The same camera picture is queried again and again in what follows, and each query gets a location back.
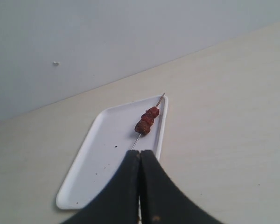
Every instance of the wooden skewer stick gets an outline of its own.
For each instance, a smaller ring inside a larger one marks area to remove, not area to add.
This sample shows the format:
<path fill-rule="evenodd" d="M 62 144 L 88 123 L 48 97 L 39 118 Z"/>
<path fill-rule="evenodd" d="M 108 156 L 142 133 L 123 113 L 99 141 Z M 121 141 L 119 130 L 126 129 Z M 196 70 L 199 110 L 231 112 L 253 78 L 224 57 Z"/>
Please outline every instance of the wooden skewer stick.
<path fill-rule="evenodd" d="M 160 105 L 161 101 L 162 101 L 163 98 L 164 98 L 164 95 L 165 95 L 165 93 L 163 93 L 163 95 L 160 97 L 160 99 L 159 99 L 159 101 L 158 101 L 158 103 L 157 103 L 157 105 L 156 105 L 155 107 L 158 107 L 158 106 Z M 142 135 L 142 134 L 139 134 L 139 135 L 138 135 L 136 141 L 134 142 L 134 144 L 133 144 L 133 146 L 132 146 L 132 148 L 131 148 L 130 150 L 134 150 L 134 148 L 135 148 L 135 146 L 136 146 L 136 144 L 137 144 L 139 138 L 141 137 L 141 135 Z"/>

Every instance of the beige table surface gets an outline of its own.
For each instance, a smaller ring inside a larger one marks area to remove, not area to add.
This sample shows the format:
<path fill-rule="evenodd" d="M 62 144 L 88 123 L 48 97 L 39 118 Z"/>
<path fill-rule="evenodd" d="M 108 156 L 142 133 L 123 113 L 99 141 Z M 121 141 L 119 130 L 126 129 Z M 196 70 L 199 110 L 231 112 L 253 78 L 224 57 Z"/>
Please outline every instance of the beige table surface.
<path fill-rule="evenodd" d="M 0 224 L 57 224 L 96 115 L 166 92 L 161 165 L 228 224 L 280 224 L 280 23 L 0 123 Z"/>

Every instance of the white tray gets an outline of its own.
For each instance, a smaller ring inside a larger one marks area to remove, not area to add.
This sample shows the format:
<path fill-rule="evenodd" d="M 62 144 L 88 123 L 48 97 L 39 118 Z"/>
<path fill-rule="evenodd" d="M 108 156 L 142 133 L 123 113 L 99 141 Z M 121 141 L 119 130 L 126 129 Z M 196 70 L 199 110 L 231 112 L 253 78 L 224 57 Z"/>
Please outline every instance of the white tray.
<path fill-rule="evenodd" d="M 135 142 L 134 127 L 160 95 L 102 111 L 94 120 L 56 197 L 60 209 L 81 209 L 109 182 L 125 153 Z M 159 160 L 168 98 L 159 105 L 160 115 L 151 131 L 141 137 L 135 150 L 153 150 Z"/>

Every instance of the white wall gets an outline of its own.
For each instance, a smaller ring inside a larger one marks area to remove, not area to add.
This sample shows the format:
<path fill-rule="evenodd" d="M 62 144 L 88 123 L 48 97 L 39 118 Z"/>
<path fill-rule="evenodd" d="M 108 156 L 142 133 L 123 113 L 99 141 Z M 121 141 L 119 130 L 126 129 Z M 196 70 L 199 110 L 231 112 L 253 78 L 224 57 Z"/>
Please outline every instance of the white wall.
<path fill-rule="evenodd" d="M 0 0 L 0 121 L 276 21 L 280 0 Z"/>

